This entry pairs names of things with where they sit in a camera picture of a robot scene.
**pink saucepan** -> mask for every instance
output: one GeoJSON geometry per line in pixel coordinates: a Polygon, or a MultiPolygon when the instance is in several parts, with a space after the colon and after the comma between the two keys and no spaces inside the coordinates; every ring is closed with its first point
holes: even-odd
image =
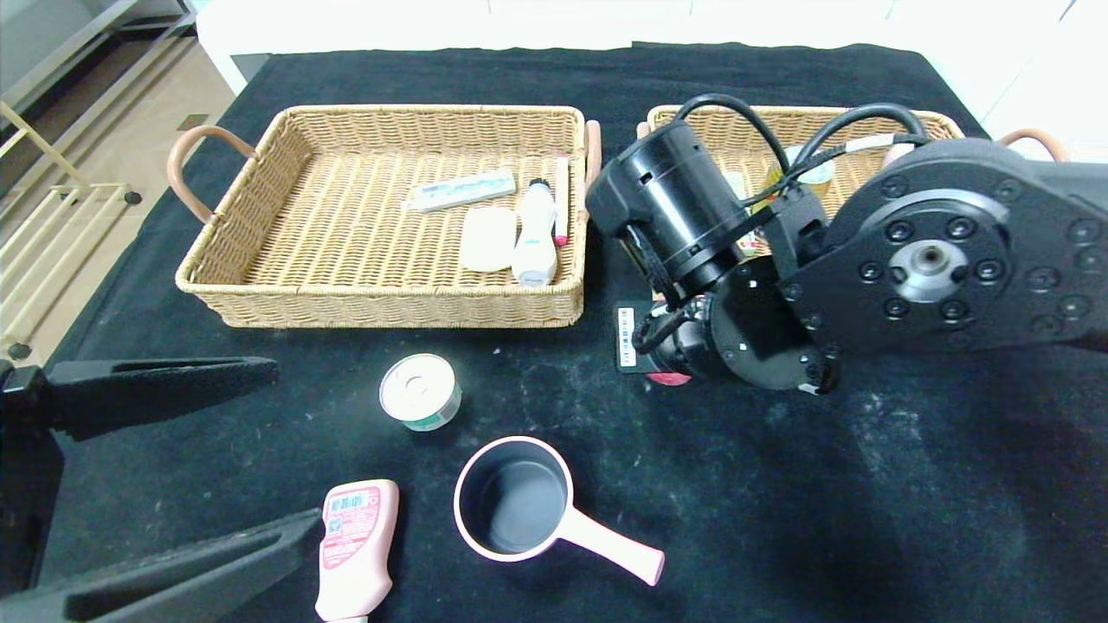
{"type": "Polygon", "coordinates": [[[465,463],[454,488],[454,521],[479,554],[517,562],[564,539],[658,583],[666,554],[605,528],[573,505],[565,459],[533,437],[492,441],[465,463]]]}

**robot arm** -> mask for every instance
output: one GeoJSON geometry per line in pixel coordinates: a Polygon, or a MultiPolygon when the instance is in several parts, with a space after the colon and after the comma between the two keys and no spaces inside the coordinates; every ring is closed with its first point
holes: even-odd
{"type": "Polygon", "coordinates": [[[1108,166],[1032,163],[976,139],[929,142],[912,120],[891,104],[854,109],[746,202],[680,112],[608,163],[588,211],[666,297],[665,307],[637,308],[643,362],[634,371],[732,374],[821,392],[850,354],[1048,341],[1108,350],[1108,166]],[[890,142],[922,146],[830,221],[796,180],[850,151],[817,153],[827,136],[874,114],[909,130],[890,142]],[[778,191],[748,216],[748,205],[778,191]],[[756,227],[772,256],[742,262],[735,241],[756,227]]]}

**white bottle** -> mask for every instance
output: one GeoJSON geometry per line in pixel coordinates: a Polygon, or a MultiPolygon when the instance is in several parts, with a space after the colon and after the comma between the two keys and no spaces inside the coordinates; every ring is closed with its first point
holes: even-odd
{"type": "Polygon", "coordinates": [[[519,210],[520,239],[512,252],[512,275],[521,286],[550,285],[557,270],[551,228],[557,217],[554,194],[545,180],[531,181],[519,210]]]}

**bottle label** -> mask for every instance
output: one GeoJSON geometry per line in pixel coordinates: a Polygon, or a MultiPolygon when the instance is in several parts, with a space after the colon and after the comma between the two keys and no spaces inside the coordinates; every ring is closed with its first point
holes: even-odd
{"type": "Polygon", "coordinates": [[[335,569],[358,553],[369,541],[381,514],[381,490],[377,487],[347,489],[328,496],[324,502],[327,535],[320,552],[324,569],[335,569]]]}

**pink lotion bottle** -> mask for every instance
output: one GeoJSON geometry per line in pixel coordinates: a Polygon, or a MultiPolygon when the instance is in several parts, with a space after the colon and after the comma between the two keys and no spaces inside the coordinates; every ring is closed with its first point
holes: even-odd
{"type": "Polygon", "coordinates": [[[331,623],[365,623],[389,594],[387,562],[400,490],[391,480],[339,484],[324,500],[316,612],[331,623]]]}

